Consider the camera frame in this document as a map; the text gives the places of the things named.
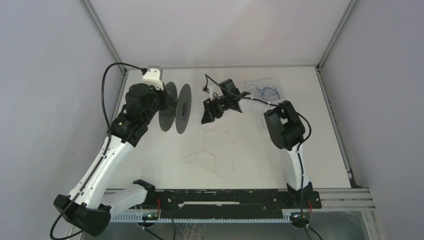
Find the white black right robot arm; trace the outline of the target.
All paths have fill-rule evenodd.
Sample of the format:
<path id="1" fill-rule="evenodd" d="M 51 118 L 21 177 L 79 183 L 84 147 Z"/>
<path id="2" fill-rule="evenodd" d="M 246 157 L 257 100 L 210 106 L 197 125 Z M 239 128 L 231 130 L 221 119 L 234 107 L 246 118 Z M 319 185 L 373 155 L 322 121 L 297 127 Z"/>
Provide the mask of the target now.
<path id="1" fill-rule="evenodd" d="M 313 186 L 306 173 L 303 158 L 303 144 L 312 133 L 309 121 L 298 113 L 293 104 L 284 100 L 278 104 L 259 98 L 250 97 L 249 92 L 241 92 L 232 79 L 217 83 L 222 95 L 216 95 L 211 84 L 215 84 L 209 75 L 205 76 L 203 91 L 209 98 L 203 101 L 201 124 L 209 124 L 221 118 L 228 110 L 252 116 L 262 116 L 272 143 L 289 155 L 289 175 L 287 189 L 289 203 L 295 208 L 302 208 L 309 201 Z"/>

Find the dark grey perforated spool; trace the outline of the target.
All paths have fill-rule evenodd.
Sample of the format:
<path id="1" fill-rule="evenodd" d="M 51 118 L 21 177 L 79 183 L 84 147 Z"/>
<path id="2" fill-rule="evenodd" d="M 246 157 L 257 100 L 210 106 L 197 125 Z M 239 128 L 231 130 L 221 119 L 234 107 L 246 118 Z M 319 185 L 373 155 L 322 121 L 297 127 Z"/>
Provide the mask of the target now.
<path id="1" fill-rule="evenodd" d="M 175 124 L 177 133 L 182 135 L 187 128 L 191 114 L 191 86 L 185 83 L 178 94 L 175 83 L 171 81 L 165 85 L 165 92 L 167 109 L 159 111 L 159 126 L 163 132 L 167 132 Z"/>

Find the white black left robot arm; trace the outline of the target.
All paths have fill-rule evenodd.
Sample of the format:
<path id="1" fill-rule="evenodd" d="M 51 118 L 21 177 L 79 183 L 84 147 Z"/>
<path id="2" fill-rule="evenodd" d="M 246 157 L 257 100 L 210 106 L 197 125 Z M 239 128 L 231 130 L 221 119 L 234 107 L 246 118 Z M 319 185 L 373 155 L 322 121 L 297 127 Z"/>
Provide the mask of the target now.
<path id="1" fill-rule="evenodd" d="M 169 110 L 176 89 L 164 85 L 156 89 L 152 85 L 137 83 L 125 95 L 125 104 L 111 122 L 108 134 L 98 155 L 80 182 L 69 192 L 59 194 L 53 204 L 59 218 L 93 237 L 99 236 L 111 219 L 121 212 L 141 205 L 153 207 L 157 196 L 146 189 L 150 183 L 136 180 L 130 187 L 105 197 L 105 190 L 118 167 L 148 131 L 148 125 L 159 111 Z"/>

